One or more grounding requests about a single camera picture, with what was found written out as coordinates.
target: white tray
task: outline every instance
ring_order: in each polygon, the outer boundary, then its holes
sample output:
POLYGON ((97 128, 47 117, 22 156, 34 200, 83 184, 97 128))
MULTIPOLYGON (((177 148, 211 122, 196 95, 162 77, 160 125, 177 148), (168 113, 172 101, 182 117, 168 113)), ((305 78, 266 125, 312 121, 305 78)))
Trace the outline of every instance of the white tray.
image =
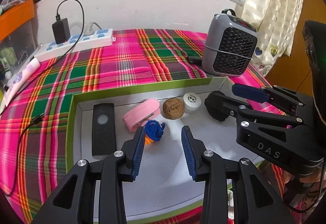
MULTIPOLYGON (((249 158, 254 163, 262 158, 236 143, 236 120, 228 117, 225 122, 218 122, 206 111, 204 100, 211 91, 220 89, 224 94, 230 95, 231 81, 228 78, 221 84, 223 78, 213 78, 210 85, 171 89, 144 94, 133 94, 107 99, 79 103, 76 112, 74 133, 74 162, 79 159, 96 161, 92 157, 92 116, 93 105, 103 102, 115 104, 115 130, 117 149, 121 149, 126 140, 133 138, 122 117, 129 110, 136 107, 145 98, 155 98, 160 101, 162 111, 163 102, 170 97, 177 97, 186 92, 199 94, 202 104, 195 114, 184 114, 178 120, 167 120, 159 115, 155 120, 165 122, 164 135, 159 142, 146 145, 141 161, 139 175, 133 183, 123 183, 123 196, 128 221, 142 220, 149 217, 187 207, 203 199, 204 182, 195 183, 189 175, 181 143, 181 128, 189 125, 193 136, 204 142, 210 149, 226 159, 238 161, 242 157, 249 158), (80 138, 80 145, 75 142, 80 138)), ((98 221, 98 195, 97 184, 94 206, 94 221, 98 221)))

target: white wall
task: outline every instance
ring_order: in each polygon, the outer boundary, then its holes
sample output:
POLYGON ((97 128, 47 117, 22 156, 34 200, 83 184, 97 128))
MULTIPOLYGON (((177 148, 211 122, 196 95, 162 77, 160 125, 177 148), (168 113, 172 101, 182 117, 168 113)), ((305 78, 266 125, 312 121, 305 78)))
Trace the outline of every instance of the white wall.
MULTIPOLYGON (((54 39, 52 23, 63 0, 41 0, 35 4, 33 31, 38 44, 54 39)), ((95 21, 102 28, 114 30, 136 28, 180 29, 207 32, 215 13, 234 9, 229 0, 80 0, 85 10, 85 23, 95 21)), ((71 35, 82 27, 82 14, 76 2, 68 1, 59 9, 61 18, 68 18, 71 35)))

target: black cable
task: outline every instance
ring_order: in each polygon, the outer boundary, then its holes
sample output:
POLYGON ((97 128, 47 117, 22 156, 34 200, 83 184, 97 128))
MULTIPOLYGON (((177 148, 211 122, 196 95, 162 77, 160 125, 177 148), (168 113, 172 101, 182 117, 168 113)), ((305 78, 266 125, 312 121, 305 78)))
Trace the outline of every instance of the black cable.
MULTIPOLYGON (((59 17, 60 18, 60 15, 58 13, 58 10, 59 10, 59 7, 62 3, 64 3, 65 1, 68 1, 68 0, 64 0, 62 1, 58 8, 57 8, 57 15, 56 15, 56 19, 59 17)), ((17 92, 14 97, 12 98, 12 100, 8 103, 7 107, 5 109, 3 109, 3 111, 0 113, 0 116, 6 111, 6 109, 9 107, 9 105, 25 90, 27 89, 36 79, 38 79, 44 72, 46 72, 49 68, 53 67, 54 65, 58 64, 75 46, 76 44, 79 42, 80 38, 82 37, 83 33, 84 33, 84 26, 85 26, 85 13, 84 13, 84 8, 82 6, 82 4, 80 3, 79 0, 74 0, 74 1, 77 1, 81 7, 81 11, 83 13, 83 27, 81 29, 81 33, 80 33, 80 36, 78 37, 77 41, 73 44, 72 47, 69 48, 69 50, 64 53, 59 59, 57 59, 52 65, 48 66, 45 70, 43 70, 40 74, 38 74, 33 80, 31 80, 26 86, 24 86, 19 92, 17 92)))
POLYGON ((313 202, 309 207, 307 207, 307 208, 305 208, 303 210, 296 209, 296 208, 294 208, 294 207, 287 204, 287 207, 289 209, 293 210, 296 213, 305 213, 308 210, 312 209, 314 207, 314 205, 316 205, 316 203, 318 202, 318 200, 320 199, 320 197, 322 195, 322 186, 323 186, 323 182, 324 182, 325 165, 326 165, 326 155, 324 156, 322 171, 321 171, 320 180, 319 180, 318 198, 315 200, 315 202, 313 202))
POLYGON ((313 191, 313 192, 308 192, 307 193, 307 196, 308 197, 315 197, 315 194, 318 194, 319 193, 319 191, 317 190, 317 191, 313 191))
POLYGON ((97 22, 92 22, 92 23, 95 24, 100 30, 102 30, 102 28, 99 26, 97 22))
POLYGON ((309 70, 309 72, 307 73, 307 75, 305 76, 304 80, 300 83, 298 89, 300 89, 301 85, 304 83, 304 81, 306 80, 306 78, 308 77, 309 73, 311 72, 311 69, 309 70))
POLYGON ((15 188, 16 188, 16 183, 17 183, 17 176, 18 176, 18 159, 19 159, 19 148, 20 148, 20 144, 22 142, 22 139, 26 133, 26 131, 32 126, 32 125, 37 125, 39 122, 41 122, 44 118, 44 114, 40 114, 38 115, 37 117, 33 118, 32 121, 30 122, 30 124, 24 128, 24 130, 22 131, 22 133, 20 134, 19 136, 19 139, 18 139, 18 144, 17 144, 17 155, 16 155, 16 167, 15 167, 15 173, 14 173, 14 181, 13 181, 13 184, 12 184, 12 189, 11 191, 6 194, 4 190, 3 193, 6 197, 11 197, 12 194, 14 193, 15 191, 15 188))

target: black power adapter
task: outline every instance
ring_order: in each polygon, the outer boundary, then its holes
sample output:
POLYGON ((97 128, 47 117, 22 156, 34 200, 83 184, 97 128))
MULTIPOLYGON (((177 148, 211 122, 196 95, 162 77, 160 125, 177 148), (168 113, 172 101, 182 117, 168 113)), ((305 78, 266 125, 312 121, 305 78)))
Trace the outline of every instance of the black power adapter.
POLYGON ((68 19, 60 19, 60 15, 56 15, 56 22, 52 24, 54 39, 57 44, 65 43, 70 38, 70 30, 68 19))

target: curtain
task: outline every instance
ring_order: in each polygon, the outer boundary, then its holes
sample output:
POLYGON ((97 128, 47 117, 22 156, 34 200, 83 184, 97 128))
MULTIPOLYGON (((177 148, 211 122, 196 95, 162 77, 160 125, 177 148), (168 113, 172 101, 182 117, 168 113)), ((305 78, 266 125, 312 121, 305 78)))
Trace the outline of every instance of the curtain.
POLYGON ((251 60, 266 76, 278 57, 290 56, 303 0, 245 0, 241 18, 258 30, 251 60))

